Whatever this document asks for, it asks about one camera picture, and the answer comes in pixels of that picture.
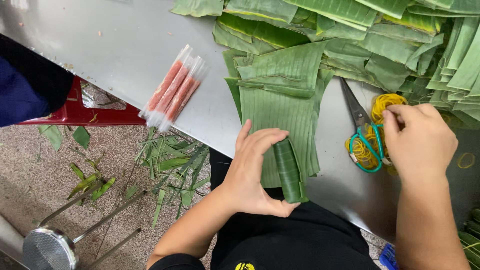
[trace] floor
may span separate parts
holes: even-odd
[[[128,187],[136,184],[139,190],[150,190],[158,182],[149,179],[147,167],[136,167],[133,161],[140,150],[137,143],[145,140],[148,128],[112,126],[86,129],[91,136],[88,150],[83,150],[74,141],[71,131],[60,127],[64,140],[58,152],[55,152],[50,142],[45,137],[40,137],[36,126],[0,128],[0,215],[20,234],[25,236],[36,227],[37,221],[67,202],[69,192],[78,183],[78,177],[71,171],[69,163],[74,162],[84,173],[92,172],[91,167],[84,162],[84,157],[71,148],[80,147],[80,151],[92,159],[105,152],[99,170],[104,175],[116,176],[117,181],[94,205],[74,205],[49,222],[49,225],[62,228],[70,237],[80,234],[123,203]],[[207,175],[209,170],[207,165],[203,173]],[[200,199],[195,194],[192,201],[198,202]],[[172,205],[164,204],[158,223],[152,229],[156,198],[148,195],[133,203],[78,242],[77,252],[82,264],[89,265],[136,228],[142,228],[141,233],[104,260],[97,269],[144,269],[154,245],[175,221],[177,205],[175,201],[172,201]],[[362,234],[369,243],[370,255],[375,263],[381,269],[387,269],[378,261],[386,242],[367,232]],[[207,269],[211,249],[212,246],[202,258]]]

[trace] hand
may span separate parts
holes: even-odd
[[[272,199],[260,184],[263,154],[273,144],[285,139],[288,131],[268,128],[248,135],[251,127],[252,122],[248,119],[237,138],[230,169],[217,189],[221,190],[228,207],[234,212],[288,217],[300,203]]]
[[[430,104],[390,105],[383,116],[385,143],[402,180],[444,178],[458,141],[440,113]]]

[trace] red plastic stool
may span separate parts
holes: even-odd
[[[111,125],[145,125],[145,119],[138,117],[138,109],[126,103],[125,110],[87,108],[82,101],[81,78],[75,76],[72,89],[68,93],[65,104],[48,117],[31,119],[18,123],[50,124],[50,125],[81,125],[81,126],[111,126]]]

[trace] stainless steel table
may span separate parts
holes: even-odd
[[[210,65],[210,72],[175,127],[232,157],[240,122],[222,79],[227,70],[221,51],[227,48],[213,41],[213,17],[175,15],[168,12],[171,6],[171,0],[6,0],[0,2],[0,33],[57,64],[72,64],[76,75],[103,89],[111,87],[112,94],[138,108],[189,43]],[[359,82],[350,82],[350,86],[367,110],[372,98],[381,93]],[[322,100],[315,138],[321,172],[308,182],[309,197],[393,241],[399,181],[384,171],[363,173],[352,163],[344,141],[353,132],[339,81],[334,78]],[[460,154],[473,152],[480,157],[478,132],[459,130],[457,135]],[[479,165],[468,170],[449,168],[459,225],[479,205],[479,171]]]

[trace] scissor blade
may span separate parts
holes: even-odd
[[[358,127],[364,127],[366,123],[370,124],[371,120],[367,112],[360,105],[359,101],[352,92],[352,89],[348,86],[344,78],[340,78],[340,83],[342,85],[342,90],[347,101],[348,109],[352,115],[352,119],[355,122],[355,125]]]

